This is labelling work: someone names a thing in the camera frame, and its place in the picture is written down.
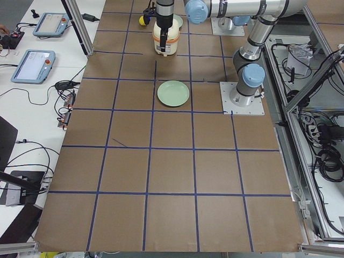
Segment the green plate near arm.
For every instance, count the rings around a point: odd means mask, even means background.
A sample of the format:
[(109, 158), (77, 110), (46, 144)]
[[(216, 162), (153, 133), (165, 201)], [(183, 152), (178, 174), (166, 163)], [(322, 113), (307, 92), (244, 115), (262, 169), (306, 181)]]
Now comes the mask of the green plate near arm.
[(166, 81), (158, 87), (157, 96), (164, 105), (177, 107), (187, 102), (190, 91), (183, 82)]
[(174, 14), (174, 19), (178, 22), (178, 28), (181, 28), (183, 25), (183, 19), (181, 16)]

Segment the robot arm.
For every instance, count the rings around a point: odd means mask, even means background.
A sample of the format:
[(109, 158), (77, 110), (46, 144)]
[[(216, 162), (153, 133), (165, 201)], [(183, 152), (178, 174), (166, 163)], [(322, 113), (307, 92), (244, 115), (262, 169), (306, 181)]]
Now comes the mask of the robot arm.
[(250, 20), (250, 16), (235, 16), (231, 17), (232, 30), (238, 26), (246, 25)]
[(306, 4), (307, 1), (293, 0), (184, 1), (185, 14), (193, 24), (201, 24), (211, 17), (256, 18), (246, 44), (239, 49), (240, 58), (248, 62), (260, 58), (261, 48), (278, 19), (294, 15)]

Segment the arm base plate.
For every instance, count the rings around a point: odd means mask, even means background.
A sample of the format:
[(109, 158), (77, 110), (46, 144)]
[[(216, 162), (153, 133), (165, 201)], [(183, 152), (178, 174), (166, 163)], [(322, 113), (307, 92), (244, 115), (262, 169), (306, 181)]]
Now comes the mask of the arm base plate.
[(252, 96), (243, 96), (237, 91), (237, 82), (220, 82), (223, 114), (242, 116), (264, 116), (262, 98), (258, 88)]
[(243, 25), (236, 24), (231, 18), (211, 18), (213, 35), (223, 35), (232, 37), (243, 37), (245, 35)]

